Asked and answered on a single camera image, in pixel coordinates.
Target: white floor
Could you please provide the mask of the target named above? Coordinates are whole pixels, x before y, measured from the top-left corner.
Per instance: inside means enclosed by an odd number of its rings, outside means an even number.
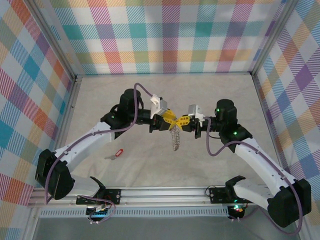
[[[67,143],[91,129],[100,118],[119,103],[121,94],[139,82],[151,93],[163,97],[177,117],[198,104],[206,116],[214,116],[216,102],[231,99],[238,110],[238,121],[250,131],[260,146],[276,159],[257,93],[249,75],[119,75],[84,78],[67,136]],[[145,108],[150,98],[140,90]],[[173,151],[169,132],[149,133],[149,126],[136,125],[115,141],[84,160],[73,172],[94,176],[109,187],[209,186],[223,185],[238,175],[256,183],[262,180],[241,158],[226,148],[217,157],[206,150],[205,133],[180,132],[180,148]],[[210,139],[212,152],[223,144]],[[105,159],[124,149],[116,160]]]

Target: enclosure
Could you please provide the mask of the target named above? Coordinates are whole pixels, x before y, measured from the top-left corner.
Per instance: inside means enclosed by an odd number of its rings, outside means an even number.
[[[146,125],[72,172],[122,190],[111,219],[90,224],[73,195],[44,205],[39,154],[83,136],[135,83],[177,117],[193,104],[214,117],[219,100],[232,100],[261,148],[311,185],[299,234],[277,231],[261,211],[228,219],[206,188],[238,175],[264,186],[260,176],[229,149],[210,156],[205,132],[180,130],[174,151],[169,131]],[[319,0],[0,0],[1,240],[319,239],[319,171]]]

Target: metal frame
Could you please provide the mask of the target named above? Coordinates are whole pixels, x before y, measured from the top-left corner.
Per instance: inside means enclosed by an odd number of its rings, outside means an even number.
[[[254,61],[254,58],[257,54],[257,51],[259,50],[259,47],[261,43],[263,42],[266,32],[268,31],[268,28],[270,27],[270,24],[274,18],[275,13],[277,12],[279,6],[281,5],[282,0],[275,0],[274,3],[272,4],[267,18],[264,20],[264,24],[260,30],[259,35],[257,36],[257,40],[255,41],[254,45],[252,46],[252,51],[250,54],[250,57],[248,61],[246,61],[246,64],[243,68],[244,71],[250,71],[250,66],[252,62]]]
[[[53,35],[50,27],[47,25],[45,18],[43,17],[42,13],[40,12],[38,6],[35,4],[33,0],[24,0],[25,5],[28,7],[31,15],[34,17],[36,23],[39,25],[43,35],[47,39],[49,45],[52,47],[53,52],[56,54],[58,60],[60,61],[62,67],[64,68],[65,72],[75,81],[76,73],[73,71],[67,57],[65,56],[64,52],[62,51],[60,45],[58,44],[55,36]]]
[[[24,1],[28,2],[30,5],[35,6],[38,13],[40,15],[42,15],[35,0],[24,0]],[[49,15],[51,21],[53,22],[57,32],[59,33],[59,35],[63,41],[63,47],[66,48],[66,51],[70,54],[70,56],[73,60],[74,68],[75,68],[74,71],[76,71],[76,75],[77,74],[84,74],[84,70],[82,68],[82,65],[80,64],[79,59],[77,58],[76,53],[75,53],[74,49],[72,48],[70,41],[69,41],[62,25],[60,24],[60,21],[55,13],[54,8],[52,7],[52,5],[50,3],[50,0],[41,0],[41,2],[44,5],[44,7],[47,11],[47,14]]]
[[[166,75],[166,76],[176,76],[177,74],[179,75],[212,75],[212,76],[220,76],[220,75],[231,75],[231,76],[238,76],[238,75],[250,75],[250,72],[247,71],[232,71],[232,72],[190,72],[190,73],[185,73],[185,72],[177,72],[177,73],[150,73],[152,75]],[[132,75],[132,76],[137,76],[137,73],[126,73],[123,74],[122,76],[127,76],[127,75]],[[111,74],[99,74],[99,75],[85,75],[85,74],[79,74],[78,77],[80,78],[109,78],[109,77],[114,77],[114,75]]]
[[[59,149],[63,147],[67,141],[67,135],[70,128],[72,116],[74,114],[75,105],[77,102],[78,94],[80,91],[82,78],[77,77],[71,87],[70,97],[66,105],[66,111],[64,112],[61,127],[59,129],[54,149]]]
[[[206,186],[180,186],[180,187],[108,187],[108,189],[121,189],[120,207],[209,207],[233,206],[230,204],[211,204],[210,198],[205,195]],[[48,205],[44,204],[45,190],[35,188],[29,201],[30,208],[83,208],[76,205],[77,195],[68,194],[60,200],[52,199]]]
[[[271,49],[273,48],[275,42],[277,41],[278,37],[280,36],[282,30],[284,29],[291,13],[294,11],[297,3],[299,0],[288,0],[286,2],[286,5],[283,8],[283,11],[280,15],[280,17],[278,18],[278,20],[275,22],[275,27],[272,30],[268,40],[265,43],[265,46],[263,47],[263,49],[261,50],[261,53],[258,57],[258,59],[256,60],[256,63],[252,69],[252,76],[255,77],[259,70],[261,69],[261,67],[263,66],[265,60],[267,59],[267,56],[269,55]]]

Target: plaid wall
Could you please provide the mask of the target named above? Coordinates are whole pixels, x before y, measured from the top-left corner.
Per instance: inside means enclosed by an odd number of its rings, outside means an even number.
[[[72,82],[22,0],[0,0],[0,240],[28,219],[37,157],[53,148]]]
[[[320,0],[300,0],[256,83],[282,164],[312,187],[320,234]]]
[[[50,0],[54,21],[44,8],[48,1],[36,0],[67,56],[70,45],[72,63],[87,75],[248,72],[286,3]]]

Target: gray floor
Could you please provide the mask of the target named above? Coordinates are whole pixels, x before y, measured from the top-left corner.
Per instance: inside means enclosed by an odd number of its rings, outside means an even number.
[[[119,103],[121,94],[134,83],[143,84],[151,93],[163,97],[177,117],[188,113],[188,105],[198,104],[206,116],[214,116],[220,99],[231,99],[238,109],[238,120],[256,138],[273,159],[274,147],[257,93],[249,75],[113,75],[84,78],[74,108],[67,143],[91,129],[100,118]],[[150,98],[141,90],[145,108]],[[110,187],[208,186],[222,185],[237,175],[262,184],[258,175],[230,150],[210,157],[205,133],[181,132],[181,144],[173,151],[169,132],[149,133],[146,125],[136,125],[115,141],[84,160],[73,172],[82,177],[94,176]],[[210,140],[211,151],[222,143]],[[104,159],[124,149],[114,161]]]
[[[285,229],[293,232],[294,226]],[[258,211],[241,222],[227,217],[113,217],[99,225],[85,218],[40,218],[33,240],[298,240],[277,231]]]

